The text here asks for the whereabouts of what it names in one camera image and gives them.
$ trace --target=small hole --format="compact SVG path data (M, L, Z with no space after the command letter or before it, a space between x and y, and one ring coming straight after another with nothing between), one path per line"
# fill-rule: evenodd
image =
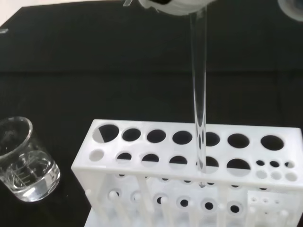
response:
M271 173L271 177L274 180L280 180L282 178L282 175L279 172L273 172L273 173Z
M265 165L265 163L264 163L263 161L261 161L261 160L256 161L256 163L257 163L257 165L259 165L259 166Z
M202 144L204 144L204 130L202 130Z
M172 168L183 168L185 167L186 164L187 164L187 160L183 156L174 156L169 161L169 165Z
M294 174L294 173L287 173L285 175L286 179L289 180L289 181L296 181L297 180L297 175Z
M220 142L220 137L213 132L206 133L206 145L208 147L216 146Z
M98 162L103 158L103 156L104 156L104 153L102 150L94 150L90 153L89 159L92 162Z
M232 213L238 213L240 211L239 207L236 205L231 206L231 212Z
M271 162L270 162L270 165L271 165L272 167L274 167L274 168L277 168L277 167L280 166L280 164L279 164L278 162L276 162L276 161L271 161Z
M265 178L267 178L267 173L266 172L264 172L264 171L257 171L257 173L256 173L256 175L257 175L257 177L259 178L259 179L265 179Z
M138 129L128 129L123 133L122 139L131 142L139 139L141 132Z
M117 157L117 162L119 163L126 163L132 159L132 155L129 153L122 153Z
M227 171L234 176L245 176L250 173L249 164L242 159L232 159L227 163Z
M281 150L284 147L283 141L277 136L265 136L261 139L261 144L269 150Z
M172 137L172 140L179 144L188 144L192 140L193 136L188 131L178 131Z
M206 173L212 174L217 171L219 168L219 163L213 157L207 156L206 157Z
M233 134L228 137L227 141L234 148L245 148L250 144L250 140L242 134Z
M199 149L201 150L202 142L201 142L201 136L200 135L199 135L198 141L199 141Z
M285 166L289 169L294 168L294 163L293 162L285 162Z
M181 200L180 205L182 207L187 207L188 206L188 200Z
M214 208L214 205L211 202L207 202L205 204L205 208L208 209L208 210L212 210Z
M159 129L153 130L147 135L147 140L151 143L160 143L165 138L166 138L166 133Z
M157 198L157 203L158 203L158 204L161 204L161 198L162 198L162 197Z
M114 140L119 134L119 128L112 124L99 127L93 133L93 139L98 143L107 143Z

